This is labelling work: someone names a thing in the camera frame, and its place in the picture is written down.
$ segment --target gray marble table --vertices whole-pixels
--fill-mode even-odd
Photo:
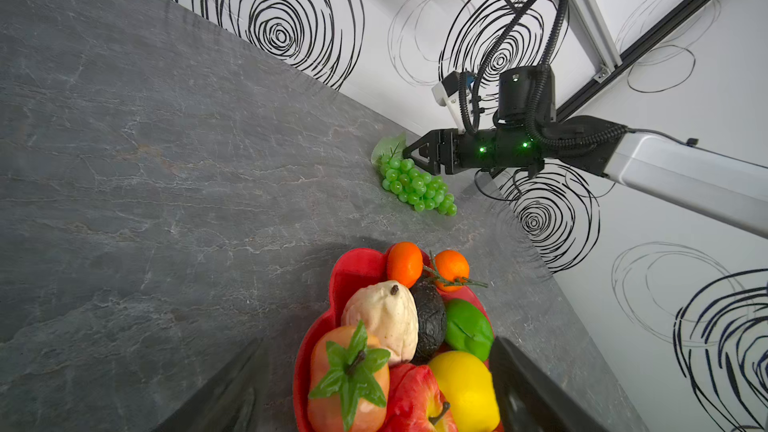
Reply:
[[[461,250],[497,332],[613,430],[645,430],[508,208],[417,215],[401,130],[168,0],[0,0],[0,419],[150,430],[254,337],[293,430],[302,336],[355,247]]]

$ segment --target red bowl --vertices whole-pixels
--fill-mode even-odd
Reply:
[[[389,250],[382,254],[371,248],[355,248],[342,255],[333,266],[329,286],[330,307],[318,317],[310,330],[304,335],[304,340],[296,356],[296,367],[293,369],[293,413],[296,415],[296,425],[300,432],[314,432],[306,413],[307,395],[310,393],[310,359],[312,349],[317,341],[341,323],[344,306],[355,292],[363,287],[378,284],[386,280],[386,260]],[[424,264],[429,264],[429,256],[422,251]],[[456,292],[439,291],[444,300],[462,298],[488,314],[469,287],[462,287]]]

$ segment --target yellow fruit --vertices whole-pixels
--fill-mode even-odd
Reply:
[[[452,350],[435,357],[429,368],[451,403],[458,432],[491,432],[501,417],[491,372],[468,352]]]

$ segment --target green pepper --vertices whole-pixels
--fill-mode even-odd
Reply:
[[[455,350],[464,350],[486,361],[491,353],[493,330],[483,312],[465,300],[456,298],[446,304],[448,329],[446,342]]]

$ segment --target red apple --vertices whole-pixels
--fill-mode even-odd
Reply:
[[[386,419],[379,432],[458,432],[429,367],[404,364],[389,370]]]

